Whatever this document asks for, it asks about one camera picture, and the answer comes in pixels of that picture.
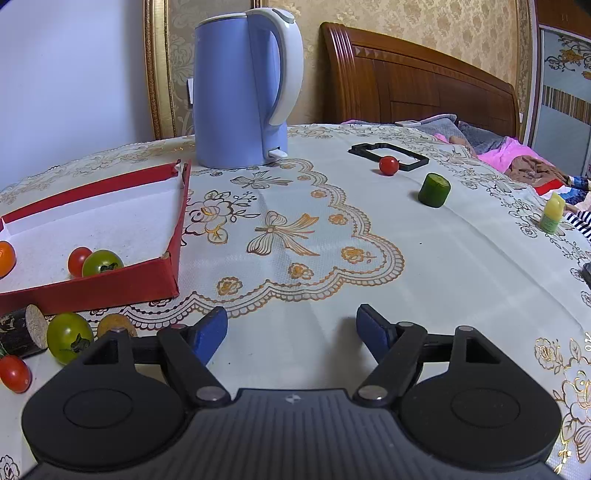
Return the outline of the blue electric kettle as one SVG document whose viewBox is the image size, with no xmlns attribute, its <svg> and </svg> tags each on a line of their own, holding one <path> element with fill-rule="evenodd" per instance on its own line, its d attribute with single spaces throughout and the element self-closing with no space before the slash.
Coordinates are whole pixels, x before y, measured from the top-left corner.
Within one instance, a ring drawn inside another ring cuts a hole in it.
<svg viewBox="0 0 591 480">
<path fill-rule="evenodd" d="M 294 15 L 270 7 L 218 15 L 194 36 L 197 163 L 236 169 L 287 158 L 287 118 L 304 77 Z"/>
</svg>

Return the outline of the brown longan fruit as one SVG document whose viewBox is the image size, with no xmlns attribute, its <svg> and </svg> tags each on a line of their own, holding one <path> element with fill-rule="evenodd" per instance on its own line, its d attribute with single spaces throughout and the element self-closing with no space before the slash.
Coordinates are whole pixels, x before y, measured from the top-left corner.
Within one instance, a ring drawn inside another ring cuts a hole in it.
<svg viewBox="0 0 591 480">
<path fill-rule="evenodd" d="M 131 337 L 137 336 L 137 331 L 131 321 L 122 314 L 104 316 L 97 327 L 97 337 L 100 338 L 110 331 L 126 330 Z"/>
</svg>

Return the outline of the green tomato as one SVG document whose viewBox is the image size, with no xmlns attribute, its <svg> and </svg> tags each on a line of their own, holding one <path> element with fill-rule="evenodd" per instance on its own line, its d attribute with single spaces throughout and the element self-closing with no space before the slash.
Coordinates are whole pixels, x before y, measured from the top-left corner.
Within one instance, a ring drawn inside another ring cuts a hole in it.
<svg viewBox="0 0 591 480">
<path fill-rule="evenodd" d="M 47 344 L 52 356 L 62 365 L 75 360 L 93 342 L 88 322 L 77 313 L 56 315 L 48 324 Z"/>
<path fill-rule="evenodd" d="M 90 277 L 107 273 L 124 266 L 121 258 L 110 250 L 97 250 L 92 252 L 84 261 L 82 276 Z"/>
</svg>

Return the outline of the black remote control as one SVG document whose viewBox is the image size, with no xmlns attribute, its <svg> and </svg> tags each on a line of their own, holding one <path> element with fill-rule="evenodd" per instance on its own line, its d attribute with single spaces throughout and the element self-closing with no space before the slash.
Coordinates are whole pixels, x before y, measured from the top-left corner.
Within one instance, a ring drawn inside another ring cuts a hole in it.
<svg viewBox="0 0 591 480">
<path fill-rule="evenodd" d="M 583 265 L 581 268 L 581 277 L 583 278 L 584 282 L 591 288 L 591 262 L 588 262 Z"/>
</svg>

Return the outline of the floral lace tablecloth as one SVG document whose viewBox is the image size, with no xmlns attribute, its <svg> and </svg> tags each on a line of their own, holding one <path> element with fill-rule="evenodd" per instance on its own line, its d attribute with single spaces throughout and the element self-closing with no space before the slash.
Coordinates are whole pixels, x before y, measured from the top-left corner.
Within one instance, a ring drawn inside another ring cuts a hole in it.
<svg viewBox="0 0 591 480">
<path fill-rule="evenodd" d="M 427 156 L 383 175 L 349 154 L 386 142 Z M 273 166 L 194 166 L 181 235 L 179 295 L 126 306 L 138 332 L 229 311 L 212 367 L 231 387 L 353 387 L 370 354 L 356 306 L 445 333 L 479 328 L 561 411 L 549 465 L 590 475 L 590 243 L 569 222 L 538 225 L 544 200 L 464 148 L 402 127 L 303 125 Z M 451 183 L 440 208 L 418 200 L 428 173 Z"/>
</svg>

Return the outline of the pink bedding clothes pile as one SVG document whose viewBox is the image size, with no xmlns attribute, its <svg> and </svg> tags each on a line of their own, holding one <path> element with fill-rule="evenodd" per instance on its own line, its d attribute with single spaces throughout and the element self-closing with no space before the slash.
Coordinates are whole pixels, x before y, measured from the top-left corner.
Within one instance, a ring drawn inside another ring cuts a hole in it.
<svg viewBox="0 0 591 480">
<path fill-rule="evenodd" d="M 565 201 L 564 216 L 585 235 L 590 234 L 590 179 L 569 175 L 530 147 L 510 136 L 461 121 L 455 114 L 440 114 L 423 120 L 404 120 L 410 127 L 449 144 L 466 147 L 472 156 L 514 181 L 530 185 L 548 199 L 557 194 Z"/>
</svg>

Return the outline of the wooden headboard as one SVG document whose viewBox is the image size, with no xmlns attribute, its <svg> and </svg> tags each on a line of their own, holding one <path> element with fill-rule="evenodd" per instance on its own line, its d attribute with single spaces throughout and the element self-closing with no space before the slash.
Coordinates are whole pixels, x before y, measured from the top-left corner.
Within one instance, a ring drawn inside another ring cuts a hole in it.
<svg viewBox="0 0 591 480">
<path fill-rule="evenodd" d="M 325 22 L 328 73 L 322 90 L 327 123 L 393 124 L 438 114 L 501 136 L 516 137 L 514 87 L 492 74 L 428 47 L 385 34 Z"/>
</svg>

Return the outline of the yellow green toy piece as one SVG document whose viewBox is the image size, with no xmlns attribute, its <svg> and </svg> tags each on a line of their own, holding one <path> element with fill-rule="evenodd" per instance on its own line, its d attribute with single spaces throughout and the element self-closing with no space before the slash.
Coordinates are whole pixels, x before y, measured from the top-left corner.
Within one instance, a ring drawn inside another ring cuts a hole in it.
<svg viewBox="0 0 591 480">
<path fill-rule="evenodd" d="M 565 210 L 565 200 L 556 192 L 553 192 L 544 207 L 540 228 L 547 234 L 554 234 L 562 221 Z"/>
</svg>

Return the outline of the black rectangular frame right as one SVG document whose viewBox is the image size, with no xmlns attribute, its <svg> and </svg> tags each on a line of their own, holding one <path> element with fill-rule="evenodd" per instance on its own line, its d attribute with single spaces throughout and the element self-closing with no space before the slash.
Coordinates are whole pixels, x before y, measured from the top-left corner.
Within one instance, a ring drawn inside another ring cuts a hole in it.
<svg viewBox="0 0 591 480">
<path fill-rule="evenodd" d="M 411 172 L 429 164 L 427 156 L 413 152 L 391 143 L 358 143 L 349 147 L 349 154 L 359 156 L 375 163 L 379 163 L 385 157 L 396 158 L 399 170 Z"/>
</svg>

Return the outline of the red shallow box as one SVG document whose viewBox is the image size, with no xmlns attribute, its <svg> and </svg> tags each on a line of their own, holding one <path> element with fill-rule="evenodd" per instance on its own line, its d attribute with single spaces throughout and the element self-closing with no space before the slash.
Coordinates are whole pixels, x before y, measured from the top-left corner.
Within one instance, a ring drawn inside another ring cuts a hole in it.
<svg viewBox="0 0 591 480">
<path fill-rule="evenodd" d="M 178 160 L 99 180 L 1 218 L 16 264 L 1 280 L 1 311 L 34 304 L 45 314 L 88 311 L 179 294 L 180 236 L 190 163 Z M 123 266 L 74 278 L 77 247 L 109 250 Z"/>
</svg>

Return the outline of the small red cherry tomato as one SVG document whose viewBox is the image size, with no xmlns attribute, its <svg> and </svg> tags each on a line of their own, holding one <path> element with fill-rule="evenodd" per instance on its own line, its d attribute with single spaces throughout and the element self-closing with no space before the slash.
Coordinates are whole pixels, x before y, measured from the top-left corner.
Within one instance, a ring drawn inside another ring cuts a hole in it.
<svg viewBox="0 0 591 480">
<path fill-rule="evenodd" d="M 379 169 L 383 175 L 394 176 L 400 169 L 400 162 L 394 156 L 384 156 L 379 161 Z"/>
</svg>

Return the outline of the green cucumber piece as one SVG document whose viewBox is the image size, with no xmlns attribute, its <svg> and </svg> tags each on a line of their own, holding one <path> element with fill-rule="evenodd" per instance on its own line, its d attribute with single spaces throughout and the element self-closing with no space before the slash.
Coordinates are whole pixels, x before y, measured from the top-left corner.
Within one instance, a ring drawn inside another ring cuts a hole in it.
<svg viewBox="0 0 591 480">
<path fill-rule="evenodd" d="M 451 183 L 442 175 L 428 173 L 418 194 L 418 200 L 429 207 L 442 207 L 450 192 Z"/>
</svg>

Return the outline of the wardrobe sliding door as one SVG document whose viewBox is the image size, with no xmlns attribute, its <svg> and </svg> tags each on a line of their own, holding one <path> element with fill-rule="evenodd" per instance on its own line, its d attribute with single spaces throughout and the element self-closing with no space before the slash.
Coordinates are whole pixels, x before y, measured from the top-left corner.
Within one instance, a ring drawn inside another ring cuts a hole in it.
<svg viewBox="0 0 591 480">
<path fill-rule="evenodd" d="M 590 174 L 590 40 L 542 25 L 527 141 L 570 175 Z"/>
</svg>

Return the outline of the white wall switch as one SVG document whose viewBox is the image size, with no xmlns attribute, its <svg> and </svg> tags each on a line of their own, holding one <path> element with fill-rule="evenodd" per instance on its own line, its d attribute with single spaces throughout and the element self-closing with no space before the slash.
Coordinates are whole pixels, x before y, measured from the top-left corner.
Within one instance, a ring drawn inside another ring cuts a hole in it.
<svg viewBox="0 0 591 480">
<path fill-rule="evenodd" d="M 187 78 L 186 80 L 186 87 L 187 87 L 187 102 L 188 102 L 188 107 L 192 108 L 193 107 L 193 93 L 194 93 L 194 87 L 193 87 L 193 78 Z"/>
</svg>

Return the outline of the orange tangerine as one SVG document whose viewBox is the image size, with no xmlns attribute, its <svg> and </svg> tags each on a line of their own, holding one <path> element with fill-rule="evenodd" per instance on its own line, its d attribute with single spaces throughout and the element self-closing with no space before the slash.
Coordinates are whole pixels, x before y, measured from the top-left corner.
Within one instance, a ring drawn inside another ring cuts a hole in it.
<svg viewBox="0 0 591 480">
<path fill-rule="evenodd" d="M 0 278 L 7 276 L 16 265 L 16 252 L 7 241 L 0 241 Z"/>
</svg>

